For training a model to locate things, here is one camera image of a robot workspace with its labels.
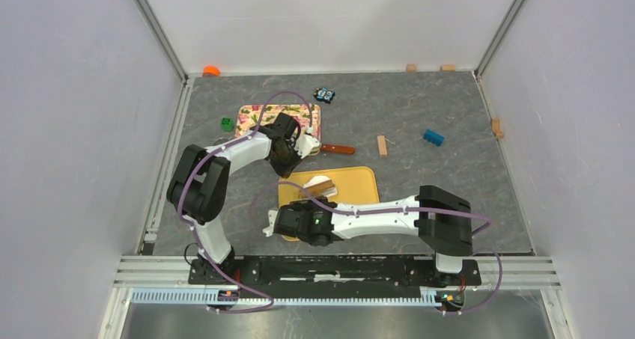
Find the white dough ball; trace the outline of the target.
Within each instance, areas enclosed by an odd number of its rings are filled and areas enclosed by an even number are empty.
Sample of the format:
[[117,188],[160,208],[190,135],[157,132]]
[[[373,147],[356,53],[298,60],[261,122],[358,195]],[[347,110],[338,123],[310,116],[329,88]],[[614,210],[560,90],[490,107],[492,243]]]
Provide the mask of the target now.
[[318,175],[311,178],[303,185],[303,188],[313,197],[329,197],[338,193],[331,178]]

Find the yellow cutting mat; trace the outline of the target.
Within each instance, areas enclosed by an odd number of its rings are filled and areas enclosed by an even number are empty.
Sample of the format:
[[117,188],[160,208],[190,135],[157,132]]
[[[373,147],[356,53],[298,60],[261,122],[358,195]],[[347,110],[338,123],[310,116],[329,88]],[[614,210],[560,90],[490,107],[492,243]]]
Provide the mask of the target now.
[[302,187],[330,180],[331,194],[326,197],[331,202],[345,204],[376,204],[380,202],[374,172],[366,166],[334,168],[293,173],[288,181]]

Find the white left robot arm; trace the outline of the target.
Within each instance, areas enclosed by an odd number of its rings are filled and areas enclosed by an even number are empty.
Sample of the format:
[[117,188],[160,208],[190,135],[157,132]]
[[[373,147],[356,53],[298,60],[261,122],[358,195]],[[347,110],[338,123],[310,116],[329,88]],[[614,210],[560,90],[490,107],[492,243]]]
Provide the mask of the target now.
[[207,275],[216,284],[227,284],[235,275],[228,257],[233,248],[221,220],[229,177],[247,165],[265,160],[281,178],[287,178],[305,154],[298,151],[300,124],[288,114],[278,114],[273,123],[257,125],[251,131],[224,144],[188,146],[177,164],[166,198],[180,220],[190,227],[201,256],[209,263]]

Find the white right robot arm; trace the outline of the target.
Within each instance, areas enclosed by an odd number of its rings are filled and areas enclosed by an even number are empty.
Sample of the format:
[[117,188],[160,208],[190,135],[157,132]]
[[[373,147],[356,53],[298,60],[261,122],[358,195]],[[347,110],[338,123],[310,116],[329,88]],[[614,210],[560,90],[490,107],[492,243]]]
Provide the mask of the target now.
[[295,237],[313,246],[361,236],[416,236],[434,251],[432,273],[442,285],[463,274],[463,258],[473,252],[469,201],[436,186],[417,195],[376,204],[346,204],[324,196],[292,201],[268,213],[265,236]]

